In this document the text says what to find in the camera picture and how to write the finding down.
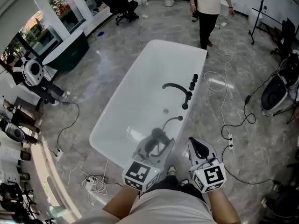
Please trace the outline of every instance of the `white bathtub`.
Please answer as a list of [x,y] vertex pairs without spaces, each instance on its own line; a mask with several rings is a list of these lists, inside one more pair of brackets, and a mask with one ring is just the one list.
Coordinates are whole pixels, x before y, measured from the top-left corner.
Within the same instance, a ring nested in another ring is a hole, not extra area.
[[179,43],[152,40],[136,59],[93,128],[91,146],[111,161],[124,167],[138,143],[166,120],[183,116],[183,121],[170,121],[165,130],[168,138],[178,139],[190,112],[183,110],[185,94],[176,88],[162,89],[165,83],[176,83],[189,90],[196,73],[200,77],[206,51]]

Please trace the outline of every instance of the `white robot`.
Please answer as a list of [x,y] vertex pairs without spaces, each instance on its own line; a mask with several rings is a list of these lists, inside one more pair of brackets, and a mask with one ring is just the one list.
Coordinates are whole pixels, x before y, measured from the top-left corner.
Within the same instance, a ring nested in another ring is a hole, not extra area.
[[[168,139],[163,130],[156,128],[137,146],[133,158],[122,173],[123,182],[141,192],[147,191],[164,170],[164,164],[175,140]],[[188,139],[192,180],[202,193],[222,187],[226,182],[223,163],[216,157],[214,147],[200,139]]]
[[22,57],[22,61],[23,65],[14,67],[13,72],[21,72],[29,86],[39,85],[45,73],[43,67],[36,60],[26,60]]
[[198,138],[188,139],[192,180],[202,193],[218,188],[226,182],[224,164],[216,156],[215,148]]

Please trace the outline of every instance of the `plug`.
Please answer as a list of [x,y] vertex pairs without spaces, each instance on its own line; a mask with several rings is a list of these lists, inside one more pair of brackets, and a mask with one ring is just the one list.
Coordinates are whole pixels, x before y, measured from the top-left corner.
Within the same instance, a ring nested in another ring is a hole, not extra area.
[[56,162],[58,162],[60,159],[61,159],[61,156],[63,155],[64,153],[61,151],[61,150],[59,150],[59,152],[57,153],[57,155],[56,155]]
[[248,96],[246,97],[246,99],[245,99],[245,104],[248,104],[248,102],[250,101],[250,99],[251,99],[251,96],[248,95]]
[[230,133],[228,135],[228,145],[229,145],[229,149],[234,149],[234,142],[233,142],[233,134]]

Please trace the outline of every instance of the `tiled floor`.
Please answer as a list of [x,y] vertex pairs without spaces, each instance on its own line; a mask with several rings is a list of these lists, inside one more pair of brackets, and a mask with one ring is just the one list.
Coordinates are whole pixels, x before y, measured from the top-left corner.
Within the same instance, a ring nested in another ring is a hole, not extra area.
[[[165,7],[162,0],[150,0],[148,7],[139,7],[137,12],[149,17],[132,23],[124,21],[119,26],[115,25],[114,19],[109,20],[95,32],[96,38],[92,36],[89,38],[90,49],[79,65],[56,79],[57,85],[71,91],[68,100],[80,106],[78,121],[72,128],[63,132],[58,144],[58,148],[63,150],[64,155],[57,163],[57,167],[64,170],[65,185],[68,182],[69,172],[75,167],[80,167],[94,175],[104,173],[107,159],[90,146],[89,135],[115,89],[138,57],[139,50],[142,50],[152,39],[191,46],[199,45],[199,25],[191,23],[187,2],[176,1],[173,7]],[[218,22],[224,21],[226,21],[224,17],[218,18]],[[230,88],[222,111],[227,123],[240,124],[244,119],[243,106],[246,96],[260,86],[277,68],[278,57],[270,55],[270,51],[275,46],[266,33],[256,31],[256,43],[254,46],[251,45],[248,30],[252,27],[247,18],[237,14],[226,22],[228,22],[227,26],[221,27],[220,30],[214,29],[211,34],[210,40],[214,46],[208,48],[210,57],[206,61],[203,72],[215,71],[224,76],[224,63],[229,60],[229,57],[216,54],[214,49],[223,49],[233,55],[234,59],[227,65],[226,70]],[[97,37],[100,31],[105,33]],[[229,48],[218,40],[219,32]],[[221,81],[217,75],[207,74],[206,77]],[[214,89],[223,87],[215,83],[211,86]],[[256,115],[256,123],[250,125],[245,122],[241,127],[229,128],[234,136],[235,148],[227,150],[224,154],[225,164],[242,180],[257,182],[268,178],[279,178],[287,182],[289,175],[285,166],[291,161],[296,148],[295,131],[298,126],[295,122],[286,125],[290,116],[288,112],[274,118],[263,116],[260,108],[262,91],[260,89],[247,106],[247,113],[254,112]],[[201,80],[196,102],[183,134],[169,159],[169,163],[177,166],[180,178],[187,176],[190,167],[187,155],[189,136],[200,137],[212,143],[218,156],[228,145],[220,133],[223,126],[220,106],[224,95],[225,91],[217,93],[209,90],[204,79]],[[49,148],[56,152],[58,133],[74,121],[78,112],[77,107],[45,105],[43,111],[43,137]],[[108,162],[106,175],[111,182],[121,182],[121,173],[120,167],[111,161]],[[82,188],[84,178],[85,175],[80,171],[73,171],[67,189],[82,214],[93,209],[88,203],[87,192]],[[247,185],[228,176],[224,191],[236,207],[242,222],[248,221],[249,224],[255,224],[263,211],[260,200],[271,191],[271,188],[272,182]],[[92,194],[91,202],[99,207],[97,198],[106,202],[119,189],[118,185],[109,184],[107,185],[108,195]]]

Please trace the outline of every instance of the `window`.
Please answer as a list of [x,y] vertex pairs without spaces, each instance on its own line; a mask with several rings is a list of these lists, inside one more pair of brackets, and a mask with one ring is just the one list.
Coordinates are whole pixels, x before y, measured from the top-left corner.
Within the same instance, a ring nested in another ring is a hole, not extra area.
[[[62,42],[50,23],[44,19],[42,11],[34,14],[20,29],[19,34],[42,59]],[[29,55],[29,58],[35,57],[32,53]]]
[[70,33],[85,21],[73,0],[48,0],[48,2]]

